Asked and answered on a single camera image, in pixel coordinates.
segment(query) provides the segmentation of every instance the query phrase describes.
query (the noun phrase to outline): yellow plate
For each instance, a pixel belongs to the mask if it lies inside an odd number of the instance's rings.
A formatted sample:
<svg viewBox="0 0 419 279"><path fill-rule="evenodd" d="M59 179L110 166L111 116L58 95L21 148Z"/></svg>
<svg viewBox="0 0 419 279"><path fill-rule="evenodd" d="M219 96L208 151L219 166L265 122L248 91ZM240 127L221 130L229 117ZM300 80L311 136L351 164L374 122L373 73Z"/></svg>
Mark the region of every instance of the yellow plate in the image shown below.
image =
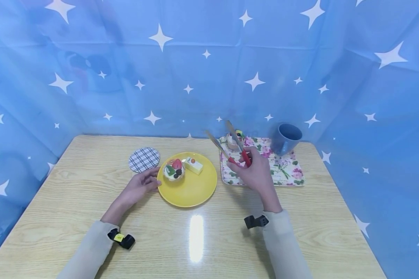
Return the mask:
<svg viewBox="0 0 419 279"><path fill-rule="evenodd" d="M163 168L172 159L194 158L203 165L202 172L197 175L186 169L183 179L177 182L169 181L163 176ZM163 199L178 207L192 207L209 199L217 185L217 172L214 165L205 156L194 152L178 153L168 158L160 167L157 179L162 182L158 188Z"/></svg>

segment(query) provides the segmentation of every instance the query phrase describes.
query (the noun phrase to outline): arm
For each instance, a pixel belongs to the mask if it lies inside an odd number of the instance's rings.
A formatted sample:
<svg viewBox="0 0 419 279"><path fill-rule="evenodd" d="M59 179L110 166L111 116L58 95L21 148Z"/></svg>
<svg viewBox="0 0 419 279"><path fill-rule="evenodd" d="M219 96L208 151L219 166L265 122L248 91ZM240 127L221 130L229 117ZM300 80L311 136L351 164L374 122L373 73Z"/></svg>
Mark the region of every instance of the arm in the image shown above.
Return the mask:
<svg viewBox="0 0 419 279"><path fill-rule="evenodd" d="M156 189L158 168L133 176L100 221L92 224L73 257L57 279L93 279L112 248L107 234L121 222L124 213L148 192Z"/></svg>
<svg viewBox="0 0 419 279"><path fill-rule="evenodd" d="M231 163L227 165L261 197L263 214L268 219L262 233L276 278L311 279L312 275L298 246L289 215L282 209L276 194L268 159L263 158L256 147L246 147L245 150L250 152L249 156L253 161L249 168Z"/></svg>

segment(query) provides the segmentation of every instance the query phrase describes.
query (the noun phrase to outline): black wrist strap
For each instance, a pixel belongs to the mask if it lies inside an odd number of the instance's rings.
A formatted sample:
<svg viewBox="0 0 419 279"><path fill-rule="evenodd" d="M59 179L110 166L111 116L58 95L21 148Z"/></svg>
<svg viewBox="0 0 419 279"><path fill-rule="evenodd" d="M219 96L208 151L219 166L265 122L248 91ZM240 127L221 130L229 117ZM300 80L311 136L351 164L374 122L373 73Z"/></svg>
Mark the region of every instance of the black wrist strap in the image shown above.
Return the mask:
<svg viewBox="0 0 419 279"><path fill-rule="evenodd" d="M246 218L244 218L245 225L247 226L247 229L251 229L254 227L265 227L266 224L268 224L268 219L261 215L258 218L254 218L253 215L250 215Z"/></svg>
<svg viewBox="0 0 419 279"><path fill-rule="evenodd" d="M123 234L118 232L118 229L112 229L107 236L119 244L119 246L123 247L124 249L130 249L133 244L135 243L135 238L130 234L124 236Z"/></svg>

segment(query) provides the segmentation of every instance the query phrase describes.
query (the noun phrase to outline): beige sleeve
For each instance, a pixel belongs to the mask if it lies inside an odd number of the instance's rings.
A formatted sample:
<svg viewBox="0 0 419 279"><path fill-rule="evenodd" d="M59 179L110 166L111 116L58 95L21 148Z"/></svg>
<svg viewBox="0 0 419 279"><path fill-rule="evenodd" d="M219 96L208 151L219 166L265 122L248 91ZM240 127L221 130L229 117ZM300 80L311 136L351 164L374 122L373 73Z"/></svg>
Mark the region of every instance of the beige sleeve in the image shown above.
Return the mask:
<svg viewBox="0 0 419 279"><path fill-rule="evenodd" d="M119 227L113 224L100 221L93 223L57 279L95 278L113 245L107 234L115 228L119 230Z"/></svg>
<svg viewBox="0 0 419 279"><path fill-rule="evenodd" d="M263 214L269 223L263 227L265 246L277 279L311 279L307 262L295 238L286 209Z"/></svg>

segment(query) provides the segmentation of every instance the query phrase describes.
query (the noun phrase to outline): plaid coaster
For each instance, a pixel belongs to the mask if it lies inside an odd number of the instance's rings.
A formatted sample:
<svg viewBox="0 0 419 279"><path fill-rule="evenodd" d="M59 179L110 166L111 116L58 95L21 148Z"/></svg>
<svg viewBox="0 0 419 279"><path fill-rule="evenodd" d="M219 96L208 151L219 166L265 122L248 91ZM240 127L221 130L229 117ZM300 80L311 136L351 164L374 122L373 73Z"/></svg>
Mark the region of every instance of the plaid coaster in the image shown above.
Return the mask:
<svg viewBox="0 0 419 279"><path fill-rule="evenodd" d="M128 166L135 172L142 172L153 169L160 162L160 153L152 147L143 147L135 152L128 159Z"/></svg>

